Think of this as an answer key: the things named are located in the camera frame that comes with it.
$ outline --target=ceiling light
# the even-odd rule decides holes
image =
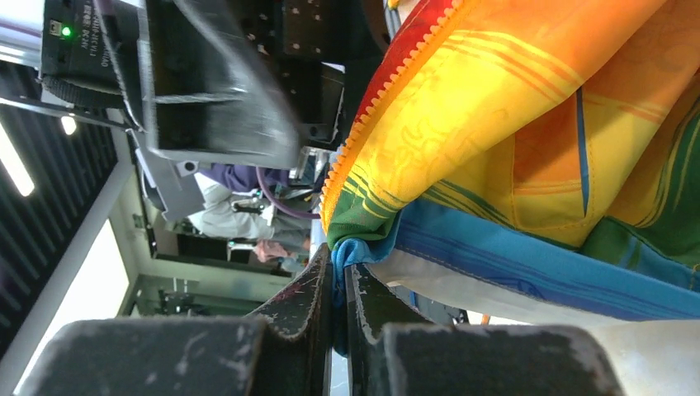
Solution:
[[[0,124],[0,163],[5,167],[10,178],[23,196],[28,196],[34,190],[34,182],[26,171],[19,154],[7,136],[5,128]]]
[[[61,117],[61,125],[64,126],[64,132],[70,136],[78,129],[78,125],[75,124],[75,119],[67,115]]]

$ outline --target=striped fabric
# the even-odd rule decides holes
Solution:
[[[421,199],[695,290],[699,68],[696,0],[422,0],[327,180],[329,244]]]

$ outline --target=black corrugated ceiling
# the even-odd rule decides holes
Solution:
[[[5,96],[40,99],[32,68],[0,62]],[[59,119],[0,106],[0,123],[31,175],[21,196],[0,166],[0,358],[117,162],[110,130],[78,124],[71,136]]]

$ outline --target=purple clothing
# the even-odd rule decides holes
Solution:
[[[260,188],[255,167],[215,163],[211,169],[201,170],[200,173],[233,192],[248,192]],[[265,168],[264,175],[268,186],[289,185],[287,170]]]

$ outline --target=pink cloth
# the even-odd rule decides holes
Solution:
[[[255,255],[258,256],[260,262],[266,262],[278,257],[285,258],[296,256],[294,253],[289,253],[281,244],[268,239],[259,240],[258,244],[253,248],[253,251]]]

